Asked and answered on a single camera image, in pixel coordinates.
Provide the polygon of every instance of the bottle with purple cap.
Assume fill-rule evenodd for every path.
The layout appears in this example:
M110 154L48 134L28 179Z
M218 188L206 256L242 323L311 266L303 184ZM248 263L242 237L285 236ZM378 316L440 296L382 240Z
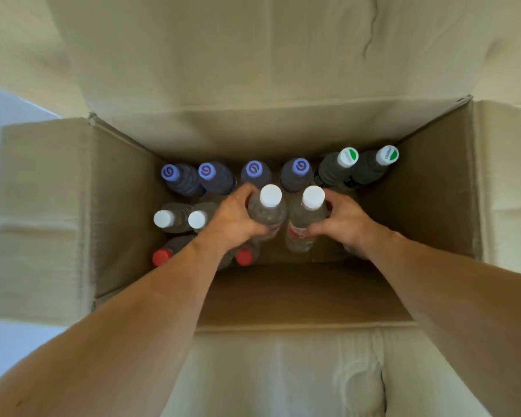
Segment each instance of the bottle with purple cap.
M250 182L259 190L270 184L271 180L272 173L264 162L251 160L241 170L241 182Z
M297 193L313 181L313 168L304 158L287 161L280 173L280 187L286 193Z
M191 165L167 164L162 167L162 178L170 190L182 196L201 197L207 192L201 185L197 169Z
M227 196L236 188L236 176L220 162L203 162L199 166L199 179L209 192Z

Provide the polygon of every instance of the person's left hand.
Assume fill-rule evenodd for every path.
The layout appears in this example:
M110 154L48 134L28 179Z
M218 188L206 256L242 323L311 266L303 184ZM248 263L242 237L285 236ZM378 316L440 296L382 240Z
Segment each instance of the person's left hand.
M245 243L253 236L265 236L268 227L249 217L245 204L249 196L258 192L251 183L245 183L220 204L207 227L199 234L216 243L223 253Z

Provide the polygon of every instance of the hand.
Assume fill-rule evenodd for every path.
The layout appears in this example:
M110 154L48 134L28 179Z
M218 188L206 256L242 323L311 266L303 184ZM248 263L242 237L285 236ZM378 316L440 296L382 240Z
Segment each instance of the hand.
M199 234L218 245L222 254L245 243L253 236L265 236L268 227L253 221L245 208L249 196L258 192L251 183L245 183L220 204L207 227Z
M309 225L308 231L313 236L327 235L340 243L362 249L362 237L377 226L351 197L324 189L326 201L332 206L330 217L324 221Z

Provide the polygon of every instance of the bottle cap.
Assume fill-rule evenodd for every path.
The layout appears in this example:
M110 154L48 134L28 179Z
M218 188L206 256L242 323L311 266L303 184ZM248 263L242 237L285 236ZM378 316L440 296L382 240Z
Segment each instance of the bottle cap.
M311 165L309 165L309 161L304 158L297 158L293 161L292 170L297 175L305 175L309 172L310 167Z
M174 225L175 216L171 211L159 210L154 214L154 224L160 228L168 228Z
M312 211L319 209L324 203L324 190L318 186L309 186L303 192L303 205Z
M338 154L338 164L343 168L350 168L359 159L359 152L355 148L345 148Z
M210 162L203 162L199 166L199 176L205 180L212 180L216 175L216 168Z
M393 145L386 145L376 153L376 162L384 167L393 164L398 158L398 148Z
M236 261L241 266L249 266L253 263L254 254L250 248L244 248L236 253Z
M262 164L257 160L252 160L245 165L245 171L251 178L259 177L262 174Z
M162 178L166 181L176 181L179 178L179 168L172 164L165 165L162 167Z
M203 211L194 211L189 214L187 222L195 230L200 230L207 224L207 214Z
M153 264L158 267L163 265L168 259L170 259L174 253L168 248L160 248L153 254Z
M274 184L267 184L260 192L261 203L267 208L275 208L282 201L282 191Z

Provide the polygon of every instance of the white bottle cap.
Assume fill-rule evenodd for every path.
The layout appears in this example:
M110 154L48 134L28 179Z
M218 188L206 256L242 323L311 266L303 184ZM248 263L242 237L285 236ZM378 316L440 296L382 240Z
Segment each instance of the white bottle cap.
M189 214L187 222L195 230L200 230L207 224L207 213L203 211L194 211Z
M393 164L398 158L398 148L392 145L386 145L376 153L376 162L384 167Z
M305 208L315 211L324 203L324 190L318 186L309 186L303 192L303 205Z
M154 224L160 228L168 228L174 225L175 216L170 211L159 210L154 214Z
M359 152L355 148L345 148L338 155L338 164L343 168L351 168L358 159Z
M267 184L260 192L261 203L267 208L275 208L282 201L282 191L274 184Z

